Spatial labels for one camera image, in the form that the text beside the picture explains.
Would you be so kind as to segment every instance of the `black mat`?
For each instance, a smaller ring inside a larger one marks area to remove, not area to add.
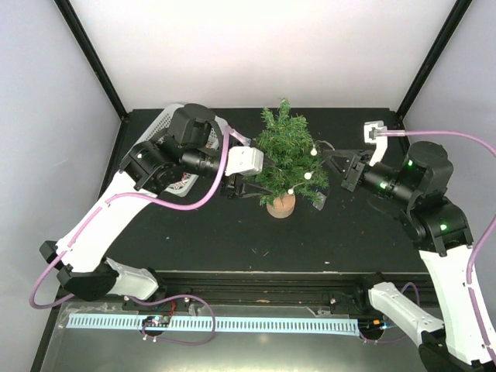
[[[260,109],[216,109],[236,130],[254,137],[264,127]],[[119,159],[134,144],[160,110],[134,110],[122,139]],[[363,149],[363,123],[394,122],[385,108],[296,108],[314,138],[335,148]],[[404,154],[398,139],[390,139],[384,161],[398,166]],[[200,179],[186,198],[200,199],[211,181]],[[406,235],[386,213],[386,201],[366,191],[349,193],[331,174],[325,208],[318,211],[297,198],[291,217],[272,218],[257,199],[238,201],[215,196],[193,212],[149,205],[112,244],[108,255],[134,267],[156,270],[283,271],[283,272],[426,272]]]

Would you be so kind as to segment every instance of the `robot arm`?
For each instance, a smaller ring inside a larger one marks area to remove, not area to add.
[[[55,266],[57,278],[64,289],[82,300],[94,301],[107,294],[145,300],[153,295],[158,289],[153,271],[117,263],[105,256],[107,249],[184,172],[214,177],[219,171],[220,151],[211,151],[206,144],[212,129],[221,144],[227,122],[195,104],[171,105],[166,110],[170,125],[151,125],[123,158],[111,184],[87,215],[56,244],[45,242],[40,247],[48,263],[65,252]],[[260,173],[264,155],[247,146],[248,139],[234,136],[245,146],[230,146],[226,174]],[[135,197],[117,199],[116,195]]]
[[[430,142],[413,143],[399,170],[381,163],[386,139],[380,135],[383,129],[381,122],[365,124],[365,141],[377,145],[375,153],[326,150],[323,155],[336,173],[344,175],[344,188],[353,191],[360,186],[399,206],[401,224],[432,278],[444,322],[424,312],[392,283],[381,280],[365,288],[364,302],[412,339],[427,370],[492,370],[467,290],[473,238],[466,216],[445,196],[453,165],[446,151]],[[340,157],[346,158],[348,168],[339,167]],[[470,286],[493,343],[494,329],[489,326],[475,273]]]

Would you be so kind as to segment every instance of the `miniature christmas tree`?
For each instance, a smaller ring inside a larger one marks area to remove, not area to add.
[[[310,154],[317,146],[308,132],[306,118],[290,117],[289,111],[289,101],[283,98],[277,118],[268,108],[262,112],[267,128],[257,137],[257,146],[275,165],[263,167],[262,173],[255,178],[272,193],[261,197],[261,205],[273,205],[276,198],[283,197],[290,189],[311,201],[318,201],[316,189],[329,186],[322,158],[319,153]],[[312,173],[310,179],[305,178],[308,173]]]

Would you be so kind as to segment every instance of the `purple cable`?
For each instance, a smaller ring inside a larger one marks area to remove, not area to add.
[[[45,271],[40,275],[40,277],[38,278],[38,280],[34,284],[34,287],[31,290],[31,294],[29,295],[29,304],[31,305],[32,308],[35,308],[37,310],[44,310],[45,308],[52,308],[53,306],[58,306],[61,303],[67,301],[69,298],[73,298],[74,297],[74,295],[71,293],[71,294],[69,294],[67,296],[62,297],[61,299],[59,299],[59,300],[57,300],[55,302],[52,302],[51,304],[46,304],[46,305],[38,305],[36,303],[36,300],[35,300],[35,296],[36,296],[36,293],[38,292],[38,288],[40,287],[40,285],[45,280],[45,277],[47,277],[48,273],[55,267],[55,265],[57,265],[60,262],[60,260],[62,260],[62,257],[65,256],[65,253],[67,253],[66,250],[64,252],[62,252],[61,254],[59,254],[55,258],[55,260],[53,260],[52,262],[50,262],[50,265],[48,265],[46,267]]]
[[[114,201],[114,200],[116,200],[118,198],[123,198],[123,197],[128,197],[129,196],[129,197],[134,197],[134,198],[146,199],[149,202],[152,202],[152,203],[161,205],[163,207],[176,209],[178,211],[191,211],[193,209],[197,209],[197,208],[202,207],[215,194],[215,191],[219,187],[220,182],[222,180],[222,175],[224,174],[224,170],[225,170],[226,164],[227,164],[227,154],[228,154],[228,151],[229,151],[229,135],[236,136],[236,138],[239,141],[241,141],[241,142],[243,142],[243,141],[246,142],[248,140],[246,137],[244,137],[241,134],[239,134],[237,131],[235,131],[230,126],[226,126],[226,129],[224,131],[224,135],[223,135],[223,138],[222,138],[222,152],[221,152],[220,162],[219,162],[219,171],[217,172],[217,175],[215,176],[215,179],[214,179],[214,181],[212,183],[212,186],[208,190],[207,194],[201,200],[197,201],[196,203],[193,203],[193,204],[190,204],[190,205],[178,205],[178,204],[169,203],[167,201],[159,200],[159,199],[156,199],[156,198],[152,198],[152,197],[147,196],[147,195],[142,195],[142,194],[137,193],[137,192],[124,192],[122,194],[114,195],[111,198],[107,199],[105,201],[105,203],[110,204],[112,201]],[[77,232],[71,238],[71,240],[69,241],[69,243],[67,244],[67,246],[71,247],[74,243],[76,243],[76,240],[81,235],[81,233],[84,231],[84,229],[86,229],[86,227],[98,215],[98,213],[101,210],[102,210],[102,207],[98,207],[97,209],[95,209],[93,211],[93,213],[91,213],[88,216],[88,218],[81,224],[81,226],[79,227],[79,229],[77,230]],[[68,300],[69,298],[74,297],[73,294],[69,294],[69,295],[61,298],[58,301],[55,301],[55,302],[52,302],[51,304],[46,304],[46,305],[38,305],[35,302],[35,299],[34,299],[35,296],[36,296],[36,292],[38,291],[38,288],[43,283],[43,281],[47,277],[47,275],[50,272],[50,270],[53,269],[55,267],[55,265],[57,265],[60,262],[60,260],[62,260],[62,257],[66,254],[66,252],[67,251],[64,251],[60,255],[58,255],[55,258],[55,260],[53,260],[50,263],[50,265],[48,265],[48,267],[45,269],[45,271],[40,275],[40,277],[36,281],[33,289],[31,290],[31,293],[29,295],[29,304],[31,305],[32,308],[35,308],[35,309],[52,308],[52,307],[55,307],[55,306],[60,305],[61,303],[63,303],[66,300]]]
[[[215,194],[215,191],[220,185],[220,181],[222,180],[222,176],[224,174],[224,169],[226,168],[227,164],[227,153],[229,151],[229,135],[233,134],[233,129],[230,126],[226,126],[223,141],[222,141],[222,152],[220,156],[220,165],[219,165],[219,171],[217,172],[217,175],[215,176],[214,182],[212,183],[212,186],[210,187],[210,190],[208,190],[207,194],[197,201],[196,203],[190,204],[190,205],[179,205],[179,204],[174,204],[170,203],[168,201],[163,201],[157,198],[152,198],[151,196],[148,195],[143,195],[138,192],[123,192],[122,194],[117,194],[112,196],[111,198],[108,198],[105,200],[105,203],[110,204],[114,200],[118,198],[125,198],[125,197],[134,197],[134,198],[140,198],[140,199],[145,199],[149,202],[161,205],[163,207],[171,208],[171,209],[176,209],[178,211],[191,211],[196,208],[202,207],[210,198]]]
[[[403,288],[400,290],[401,293],[405,293],[405,291],[409,288],[409,287],[412,287],[413,288],[413,291],[415,292],[415,298],[417,300],[417,305],[420,306],[420,294],[419,294],[419,289],[417,288],[417,286],[415,284],[413,284],[411,281],[409,281],[407,284],[405,284],[403,286]],[[403,341],[404,339],[407,339],[408,336],[407,335],[403,335],[401,337],[398,337],[397,339],[385,339],[385,340],[381,340],[381,339],[368,339],[366,338],[363,333],[361,331],[360,332],[360,338],[366,342],[366,343],[376,343],[376,344],[380,344],[380,345],[388,345],[388,344],[392,344],[392,343],[399,343],[400,341]]]
[[[168,298],[164,298],[162,300],[155,301],[155,302],[145,302],[145,301],[139,300],[136,297],[131,297],[131,296],[129,296],[129,298],[131,300],[133,300],[135,303],[137,303],[139,305],[142,305],[142,306],[156,306],[156,305],[163,304],[164,302],[169,302],[169,301],[177,300],[179,298],[190,298],[190,299],[196,300],[198,302],[201,302],[208,309],[208,311],[210,312],[210,315],[212,316],[212,330],[210,331],[210,333],[208,334],[208,336],[206,338],[204,338],[202,341],[188,342],[188,341],[180,341],[179,339],[168,339],[167,337],[155,337],[156,339],[158,339],[160,341],[165,341],[165,342],[168,342],[168,343],[176,343],[177,345],[200,346],[200,345],[205,345],[207,342],[211,341],[214,338],[214,336],[215,336],[215,313],[214,313],[212,307],[204,299],[202,299],[202,298],[199,298],[199,297],[194,296],[192,294],[180,294],[180,295],[178,294],[178,295],[171,296],[171,297],[168,297]],[[146,334],[145,333],[145,328],[146,327],[147,327],[147,324],[145,324],[143,326],[143,328],[141,329],[141,333],[143,335]]]
[[[425,131],[394,131],[394,130],[385,130],[381,133],[382,136],[393,136],[393,137],[402,137],[402,136],[428,136],[428,135],[448,135],[448,136],[457,136],[467,138],[474,142],[479,143],[481,146],[485,147],[489,152],[496,157],[496,150],[489,143],[483,141],[480,138],[475,136],[471,136],[470,134],[454,132],[450,130],[425,130]],[[467,284],[472,284],[472,274],[474,271],[475,260],[477,259],[477,255],[481,251],[482,245],[485,243],[489,235],[493,232],[494,228],[496,228],[496,215],[493,217],[491,223],[486,228],[482,237],[479,239],[475,247],[472,249],[472,253],[470,254],[470,258],[467,263]],[[470,302],[472,303],[472,308],[474,308],[475,319],[477,320],[477,324],[479,325],[480,334],[482,335],[482,340],[487,348],[487,352],[491,356],[493,363],[496,365],[496,353],[493,351],[491,347],[491,342],[489,341],[489,337],[487,335],[486,326],[484,324],[484,320],[482,319],[481,310],[479,309],[479,304],[477,302],[477,297],[475,295],[475,291],[472,288],[468,288],[468,294],[470,296]]]

